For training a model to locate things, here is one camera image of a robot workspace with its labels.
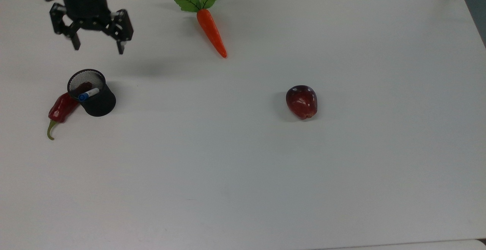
red chili pepper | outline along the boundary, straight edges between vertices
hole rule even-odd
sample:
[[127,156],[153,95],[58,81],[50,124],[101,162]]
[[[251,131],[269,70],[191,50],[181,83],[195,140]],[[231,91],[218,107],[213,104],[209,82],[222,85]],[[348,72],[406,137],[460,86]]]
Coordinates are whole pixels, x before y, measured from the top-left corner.
[[49,111],[50,123],[47,128],[47,137],[49,137],[49,139],[54,140],[54,138],[50,136],[50,130],[54,125],[66,122],[66,118],[78,107],[78,105],[79,102],[73,99],[67,92],[57,98],[56,103]]
[[[77,87],[73,94],[74,96],[78,96],[79,94],[86,92],[92,89],[93,84],[91,82],[84,82],[79,87]],[[79,106],[79,102],[73,99],[68,92],[59,96],[57,98],[56,103],[49,111],[49,127],[47,127],[47,137],[51,140],[54,138],[50,135],[50,130],[56,125],[57,123],[64,123],[66,122],[66,118]]]

mesh pen holder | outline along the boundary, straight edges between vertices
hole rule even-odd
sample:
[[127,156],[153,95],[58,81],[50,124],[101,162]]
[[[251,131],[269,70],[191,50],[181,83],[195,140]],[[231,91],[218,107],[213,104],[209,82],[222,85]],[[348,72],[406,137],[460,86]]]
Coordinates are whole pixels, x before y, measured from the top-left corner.
[[[92,90],[99,89],[99,93],[84,101],[79,100],[79,95]],[[104,116],[110,113],[116,104],[116,98],[111,92],[103,74],[97,70],[87,69],[76,72],[68,82],[68,93],[78,101],[85,111],[95,117]]]

robotic arm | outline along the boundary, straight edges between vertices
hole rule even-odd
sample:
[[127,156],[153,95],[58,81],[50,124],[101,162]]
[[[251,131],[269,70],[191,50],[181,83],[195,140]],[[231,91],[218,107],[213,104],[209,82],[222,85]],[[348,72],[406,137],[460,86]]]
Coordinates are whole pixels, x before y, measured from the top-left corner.
[[[128,12],[125,9],[112,13],[106,0],[63,0],[64,5],[54,3],[50,10],[52,27],[56,34],[64,34],[71,39],[74,49],[78,50],[80,42],[77,31],[97,30],[113,37],[117,41],[118,52],[123,54],[126,41],[132,40],[133,28]],[[65,25],[64,15],[73,21]]]

pepper stem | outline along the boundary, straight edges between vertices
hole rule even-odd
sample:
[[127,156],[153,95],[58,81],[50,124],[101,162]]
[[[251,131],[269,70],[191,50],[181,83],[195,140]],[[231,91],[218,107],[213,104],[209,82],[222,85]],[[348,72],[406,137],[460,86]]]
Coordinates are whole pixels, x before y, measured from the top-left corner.
[[54,120],[51,120],[50,123],[49,123],[49,127],[47,127],[47,137],[51,140],[54,140],[54,138],[50,135],[50,130],[54,127],[54,125],[56,125],[57,122],[54,121]]

blue marker cap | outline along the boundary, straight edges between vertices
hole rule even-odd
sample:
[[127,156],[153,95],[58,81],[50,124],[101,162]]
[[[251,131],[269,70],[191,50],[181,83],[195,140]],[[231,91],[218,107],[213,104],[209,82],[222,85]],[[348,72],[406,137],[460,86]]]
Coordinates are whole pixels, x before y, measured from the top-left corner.
[[79,99],[79,101],[84,101],[84,100],[88,99],[89,97],[90,97],[89,94],[83,93],[83,94],[80,94],[78,96],[78,99]]

